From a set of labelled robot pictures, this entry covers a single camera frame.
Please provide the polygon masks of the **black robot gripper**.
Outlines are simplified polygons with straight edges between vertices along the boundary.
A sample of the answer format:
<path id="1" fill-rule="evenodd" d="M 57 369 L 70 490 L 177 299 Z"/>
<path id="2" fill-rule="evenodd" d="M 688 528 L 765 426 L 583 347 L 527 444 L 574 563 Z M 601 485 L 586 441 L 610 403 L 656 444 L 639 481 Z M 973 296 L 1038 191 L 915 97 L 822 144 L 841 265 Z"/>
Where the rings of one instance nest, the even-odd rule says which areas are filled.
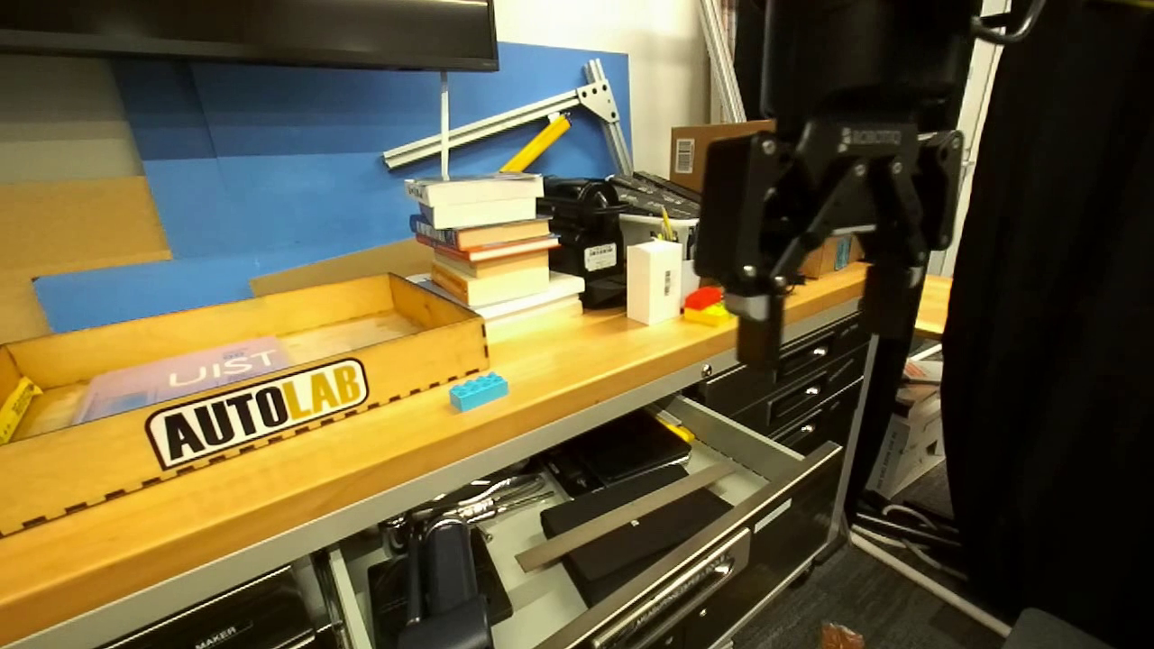
<path id="1" fill-rule="evenodd" d="M 867 262 L 861 323 L 905 336 L 925 256 L 952 240 L 960 162 L 960 131 L 900 119 L 807 119 L 798 133 L 717 139 L 703 169 L 697 272 L 729 288 L 739 359 L 778 359 L 784 283 L 836 235 L 854 235 Z"/>

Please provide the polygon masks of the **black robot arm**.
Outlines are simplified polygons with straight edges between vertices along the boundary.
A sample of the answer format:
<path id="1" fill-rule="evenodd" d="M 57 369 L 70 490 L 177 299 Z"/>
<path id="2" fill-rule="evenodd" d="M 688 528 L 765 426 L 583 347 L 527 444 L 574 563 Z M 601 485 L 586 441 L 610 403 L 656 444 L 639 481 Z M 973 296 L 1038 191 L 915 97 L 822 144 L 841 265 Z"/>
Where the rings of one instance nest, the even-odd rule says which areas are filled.
<path id="1" fill-rule="evenodd" d="M 900 336 L 925 256 L 952 240 L 955 131 L 979 0 L 766 0 L 771 131 L 706 150 L 697 272 L 739 317 L 735 353 L 775 369 L 784 296 L 834 235 L 866 247 L 861 322 Z"/>

